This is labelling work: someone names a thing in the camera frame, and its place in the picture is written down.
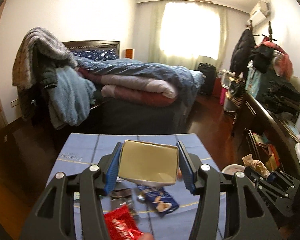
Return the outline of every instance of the hanging coat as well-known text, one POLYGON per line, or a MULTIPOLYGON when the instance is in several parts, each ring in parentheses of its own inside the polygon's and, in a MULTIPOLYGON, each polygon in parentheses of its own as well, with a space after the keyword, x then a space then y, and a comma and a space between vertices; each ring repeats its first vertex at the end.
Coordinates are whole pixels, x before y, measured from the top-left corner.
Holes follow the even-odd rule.
POLYGON ((256 42, 254 41, 252 32, 246 29, 242 33, 232 53, 230 71, 235 72, 236 77, 239 76, 241 72, 246 73, 248 71, 249 56, 255 45, 256 42))

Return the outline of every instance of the sheer curtain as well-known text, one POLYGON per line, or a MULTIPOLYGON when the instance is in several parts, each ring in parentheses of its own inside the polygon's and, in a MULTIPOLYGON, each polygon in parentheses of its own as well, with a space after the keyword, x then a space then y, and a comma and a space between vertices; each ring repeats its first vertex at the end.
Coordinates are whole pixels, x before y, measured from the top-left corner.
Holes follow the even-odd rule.
POLYGON ((151 17, 149 62, 196 70, 200 62, 220 68, 227 37, 223 6, 159 1, 151 17))

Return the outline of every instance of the air conditioner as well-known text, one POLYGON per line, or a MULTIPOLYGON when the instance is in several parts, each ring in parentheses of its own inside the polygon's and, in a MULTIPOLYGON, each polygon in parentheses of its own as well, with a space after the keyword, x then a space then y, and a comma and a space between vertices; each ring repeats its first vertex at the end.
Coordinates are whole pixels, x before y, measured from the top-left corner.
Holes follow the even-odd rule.
POLYGON ((259 1, 256 6, 252 9, 250 13, 250 18, 247 21, 250 25, 250 20, 252 20, 252 26, 256 26, 266 18, 270 16, 269 4, 263 1, 259 1))

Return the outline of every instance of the human hand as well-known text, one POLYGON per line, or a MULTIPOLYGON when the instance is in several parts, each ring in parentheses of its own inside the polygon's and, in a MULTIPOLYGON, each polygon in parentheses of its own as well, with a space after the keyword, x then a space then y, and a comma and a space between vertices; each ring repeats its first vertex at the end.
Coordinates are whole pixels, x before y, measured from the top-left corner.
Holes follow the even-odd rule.
POLYGON ((145 233, 139 238, 139 240, 154 240, 154 238, 150 233, 145 233))

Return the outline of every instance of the red packet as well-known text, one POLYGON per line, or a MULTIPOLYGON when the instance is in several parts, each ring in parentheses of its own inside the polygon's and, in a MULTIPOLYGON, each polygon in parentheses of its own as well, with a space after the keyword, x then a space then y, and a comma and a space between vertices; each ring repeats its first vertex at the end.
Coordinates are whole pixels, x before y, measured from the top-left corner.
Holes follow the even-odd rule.
POLYGON ((138 240, 143 235, 127 205, 105 214, 104 218, 111 240, 138 240))

